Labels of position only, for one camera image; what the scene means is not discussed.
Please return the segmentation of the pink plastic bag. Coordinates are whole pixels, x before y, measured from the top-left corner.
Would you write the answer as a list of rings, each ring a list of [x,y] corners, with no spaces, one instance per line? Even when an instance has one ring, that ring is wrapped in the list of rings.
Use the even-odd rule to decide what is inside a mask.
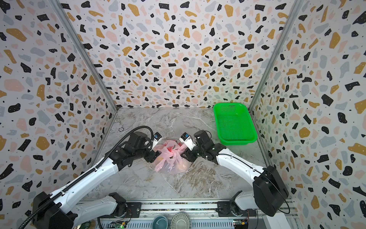
[[[153,150],[155,153],[161,153],[152,163],[156,172],[165,174],[179,174],[186,172],[191,162],[182,157],[185,150],[188,149],[184,143],[167,140],[163,144],[158,144]]]

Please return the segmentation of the green plastic basket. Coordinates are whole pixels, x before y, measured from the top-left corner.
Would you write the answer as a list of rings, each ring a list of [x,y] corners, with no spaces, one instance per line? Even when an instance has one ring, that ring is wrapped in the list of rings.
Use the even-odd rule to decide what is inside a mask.
[[[242,146],[255,142],[257,132],[247,107],[240,103],[213,106],[217,134],[225,146]]]

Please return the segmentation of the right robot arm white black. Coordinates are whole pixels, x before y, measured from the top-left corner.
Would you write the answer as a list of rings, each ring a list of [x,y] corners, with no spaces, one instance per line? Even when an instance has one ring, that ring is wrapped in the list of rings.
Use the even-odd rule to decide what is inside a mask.
[[[215,144],[204,130],[196,132],[194,136],[183,133],[180,141],[187,146],[183,157],[189,162],[202,157],[231,170],[251,186],[252,190],[248,194],[240,190],[229,201],[218,204],[218,213],[240,217],[247,210],[259,209],[273,217],[286,202],[289,192],[273,166],[264,168],[239,157],[221,143]]]

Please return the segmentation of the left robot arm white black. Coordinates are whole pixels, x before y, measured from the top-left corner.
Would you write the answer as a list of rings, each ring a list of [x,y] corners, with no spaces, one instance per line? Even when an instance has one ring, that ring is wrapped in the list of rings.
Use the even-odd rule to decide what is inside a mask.
[[[107,178],[130,167],[135,160],[143,158],[149,163],[154,162],[159,153],[153,148],[161,139],[158,132],[148,136],[138,128],[130,131],[96,165],[71,183],[51,194],[42,192],[37,195],[26,222],[32,222],[37,229],[73,229],[104,216],[138,217],[126,199],[116,192],[84,204],[80,200]]]

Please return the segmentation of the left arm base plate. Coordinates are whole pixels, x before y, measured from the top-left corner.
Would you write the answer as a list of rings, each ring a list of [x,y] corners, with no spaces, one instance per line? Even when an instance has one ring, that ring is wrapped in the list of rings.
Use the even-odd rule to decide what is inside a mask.
[[[139,218],[141,212],[141,202],[119,203],[113,212],[115,218]]]

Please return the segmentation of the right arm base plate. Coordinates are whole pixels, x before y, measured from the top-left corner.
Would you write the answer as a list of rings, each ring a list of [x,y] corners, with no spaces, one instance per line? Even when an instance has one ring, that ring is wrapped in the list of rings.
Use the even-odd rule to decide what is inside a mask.
[[[235,202],[219,201],[215,210],[219,217],[256,217],[257,213],[253,209],[242,210]]]

